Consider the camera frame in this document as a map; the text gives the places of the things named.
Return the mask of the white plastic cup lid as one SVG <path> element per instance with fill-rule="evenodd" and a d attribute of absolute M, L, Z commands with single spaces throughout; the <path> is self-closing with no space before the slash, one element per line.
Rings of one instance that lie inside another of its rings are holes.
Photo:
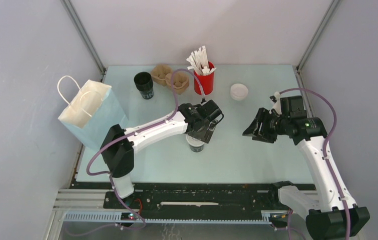
<path fill-rule="evenodd" d="M 230 88 L 230 96 L 236 101 L 244 100 L 249 93 L 247 86 L 241 83 L 235 83 Z"/>

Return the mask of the black paper coffee cup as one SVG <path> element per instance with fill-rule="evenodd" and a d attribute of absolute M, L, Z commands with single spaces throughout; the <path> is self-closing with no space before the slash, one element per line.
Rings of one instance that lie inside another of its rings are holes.
<path fill-rule="evenodd" d="M 134 83 L 143 99 L 149 100 L 154 96 L 153 79 L 149 72 L 137 73 L 134 76 Z"/>

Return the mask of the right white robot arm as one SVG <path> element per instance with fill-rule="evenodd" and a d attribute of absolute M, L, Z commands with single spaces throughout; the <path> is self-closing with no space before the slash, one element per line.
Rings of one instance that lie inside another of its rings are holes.
<path fill-rule="evenodd" d="M 357 205 L 344 184 L 322 120 L 308 117 L 300 95 L 270 99 L 272 109 L 260 108 L 243 136 L 271 144 L 279 135 L 292 139 L 306 160 L 318 200 L 302 193 L 293 183 L 280 181 L 272 184 L 268 204 L 274 209 L 287 206 L 301 216 L 314 240 L 347 240 L 357 235 L 370 219 L 369 211 Z"/>

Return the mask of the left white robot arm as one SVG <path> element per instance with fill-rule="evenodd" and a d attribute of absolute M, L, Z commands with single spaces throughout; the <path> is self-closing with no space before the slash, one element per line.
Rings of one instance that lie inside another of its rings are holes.
<path fill-rule="evenodd" d="M 181 134 L 207 144 L 223 118 L 219 106 L 209 100 L 196 105 L 183 103 L 169 115 L 144 125 L 123 128 L 116 124 L 110 127 L 100 154 L 108 167 L 112 186 L 117 191 L 116 203 L 122 208 L 134 204 L 130 172 L 134 168 L 136 153 L 165 138 Z"/>

